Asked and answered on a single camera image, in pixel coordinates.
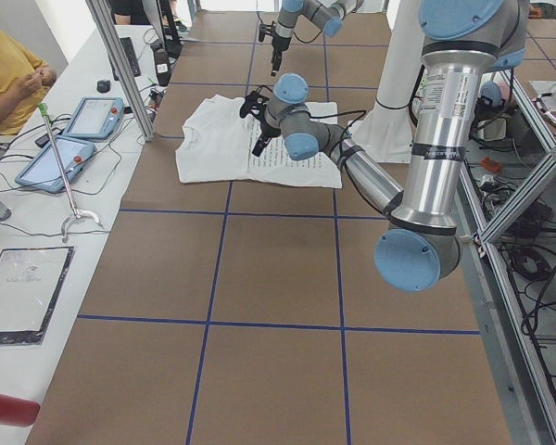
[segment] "white t-shirt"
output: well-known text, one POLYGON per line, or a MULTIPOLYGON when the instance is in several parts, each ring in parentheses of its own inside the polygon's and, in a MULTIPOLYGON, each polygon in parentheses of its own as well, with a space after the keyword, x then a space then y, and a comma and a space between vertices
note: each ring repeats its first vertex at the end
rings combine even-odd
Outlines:
MULTIPOLYGON (((182 183, 252 179, 301 187, 342 188, 340 171, 324 153, 293 161, 288 157, 284 139, 276 137, 260 157, 251 150, 260 130, 252 116, 239 118, 243 97, 229 99, 215 95, 205 99, 185 121, 185 139, 175 159, 182 183)), ((336 113, 336 104, 309 102, 316 115, 336 113)))

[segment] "red cylinder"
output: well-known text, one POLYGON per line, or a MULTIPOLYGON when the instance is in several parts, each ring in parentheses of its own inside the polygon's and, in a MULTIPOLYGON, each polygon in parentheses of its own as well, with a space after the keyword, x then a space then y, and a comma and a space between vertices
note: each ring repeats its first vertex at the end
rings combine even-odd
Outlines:
POLYGON ((40 405, 36 401, 0 394, 0 425, 29 426, 35 422, 40 405))

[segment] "light blue joint cap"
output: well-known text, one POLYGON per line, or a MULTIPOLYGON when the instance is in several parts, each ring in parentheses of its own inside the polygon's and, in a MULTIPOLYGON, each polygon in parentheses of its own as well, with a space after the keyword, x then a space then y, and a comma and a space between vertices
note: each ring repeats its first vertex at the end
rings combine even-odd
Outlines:
POLYGON ((319 153, 317 138, 309 133, 292 133, 284 139, 288 156, 292 160, 305 160, 319 153))
POLYGON ((492 81, 482 84, 480 96, 489 100, 492 107, 500 107, 502 105, 502 92, 500 91, 500 87, 492 81))
POLYGON ((497 62, 492 66, 488 72, 509 70, 518 67, 523 62, 525 57, 525 48, 515 51, 514 53, 499 56, 497 62))
POLYGON ((284 0, 282 9, 288 12, 298 12, 305 5, 305 0, 284 0))
POLYGON ((374 264, 391 286, 405 292, 425 290, 441 274, 433 246, 406 229, 393 229, 381 236, 374 248, 374 264))
POLYGON ((298 74, 288 72, 283 74, 276 85, 274 95, 286 104, 300 104, 305 102, 308 93, 307 81, 298 74))
POLYGON ((453 40, 484 26, 504 0, 422 0, 418 20, 434 40, 453 40))
POLYGON ((341 18, 332 17, 325 22, 325 25, 323 25, 323 33, 328 37, 334 37, 336 34, 338 34, 343 24, 344 21, 342 21, 341 18))

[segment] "brown paper floor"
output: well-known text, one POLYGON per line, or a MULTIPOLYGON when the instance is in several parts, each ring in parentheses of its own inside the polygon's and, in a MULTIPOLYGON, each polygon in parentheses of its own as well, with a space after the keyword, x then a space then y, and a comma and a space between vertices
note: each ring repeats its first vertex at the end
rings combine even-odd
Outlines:
MULTIPOLYGON (((372 260, 386 223, 350 182, 179 184, 199 103, 275 82, 256 25, 196 18, 205 43, 173 73, 28 443, 511 443, 462 271, 422 294, 388 286, 372 260)), ((310 100, 370 109, 388 38, 384 16, 353 15, 293 43, 281 72, 310 100)), ((522 83, 556 80, 555 52, 556 20, 533 23, 522 83)))

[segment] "person's hand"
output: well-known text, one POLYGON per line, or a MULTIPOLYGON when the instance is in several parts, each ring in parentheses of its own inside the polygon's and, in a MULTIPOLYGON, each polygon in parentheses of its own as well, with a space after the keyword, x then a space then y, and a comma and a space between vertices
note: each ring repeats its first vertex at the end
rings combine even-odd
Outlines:
POLYGON ((41 86, 42 82, 39 74, 30 72, 26 76, 16 79, 8 91, 12 90, 13 94, 16 95, 19 100, 22 100, 35 93, 41 86))
POLYGON ((530 19, 541 19, 541 8, 529 5, 529 18, 530 19))
POLYGON ((43 86, 52 86, 56 82, 56 72, 49 67, 39 67, 35 72, 41 78, 43 86))

